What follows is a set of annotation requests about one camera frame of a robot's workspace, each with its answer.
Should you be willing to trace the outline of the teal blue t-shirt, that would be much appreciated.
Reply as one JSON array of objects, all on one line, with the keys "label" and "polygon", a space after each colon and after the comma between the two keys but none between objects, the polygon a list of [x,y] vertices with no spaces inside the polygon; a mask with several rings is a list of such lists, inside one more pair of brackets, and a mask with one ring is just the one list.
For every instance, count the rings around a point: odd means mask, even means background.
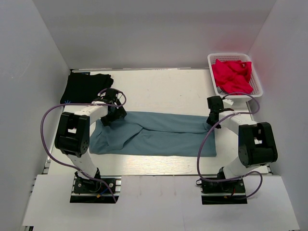
[{"label": "teal blue t-shirt", "polygon": [[104,126],[96,121],[92,154],[215,157],[215,134],[206,116],[128,112]]}]

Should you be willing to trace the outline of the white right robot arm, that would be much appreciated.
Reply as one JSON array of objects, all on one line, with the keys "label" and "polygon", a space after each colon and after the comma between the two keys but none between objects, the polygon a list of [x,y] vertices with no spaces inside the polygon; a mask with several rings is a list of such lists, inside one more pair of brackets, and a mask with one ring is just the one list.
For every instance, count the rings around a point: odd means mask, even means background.
[{"label": "white right robot arm", "polygon": [[218,129],[225,127],[238,136],[238,156],[217,174],[218,188],[228,192],[235,186],[234,178],[277,161],[276,143],[270,123],[246,120],[242,114],[225,107],[219,96],[207,98],[207,104],[210,110],[207,124]]}]

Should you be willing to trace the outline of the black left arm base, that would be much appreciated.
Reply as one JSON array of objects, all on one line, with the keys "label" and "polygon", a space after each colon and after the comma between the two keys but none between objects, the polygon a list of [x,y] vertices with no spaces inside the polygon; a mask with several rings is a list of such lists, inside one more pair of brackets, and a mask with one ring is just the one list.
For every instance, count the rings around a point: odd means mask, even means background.
[{"label": "black left arm base", "polygon": [[73,204],[115,204],[120,196],[121,177],[101,176],[101,180],[108,184],[115,200],[108,187],[98,181],[82,178],[75,173],[70,203]]}]

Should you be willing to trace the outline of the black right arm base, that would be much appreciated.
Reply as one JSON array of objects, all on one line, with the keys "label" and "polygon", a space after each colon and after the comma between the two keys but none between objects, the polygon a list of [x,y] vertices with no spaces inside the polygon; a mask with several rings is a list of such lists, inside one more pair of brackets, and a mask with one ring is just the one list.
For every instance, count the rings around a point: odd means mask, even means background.
[{"label": "black right arm base", "polygon": [[226,182],[196,181],[201,188],[202,205],[242,205],[247,204],[243,180]]}]

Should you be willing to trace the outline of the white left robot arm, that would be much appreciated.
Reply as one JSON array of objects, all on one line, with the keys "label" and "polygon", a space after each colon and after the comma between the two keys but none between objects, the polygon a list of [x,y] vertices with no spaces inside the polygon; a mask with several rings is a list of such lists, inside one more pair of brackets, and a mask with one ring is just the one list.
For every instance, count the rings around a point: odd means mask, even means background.
[{"label": "white left robot arm", "polygon": [[65,154],[77,170],[79,178],[86,179],[85,186],[91,192],[97,192],[102,186],[100,173],[90,154],[90,126],[102,121],[104,126],[126,116],[123,92],[107,88],[100,91],[97,98],[76,112],[63,112],[55,137],[55,147]]}]

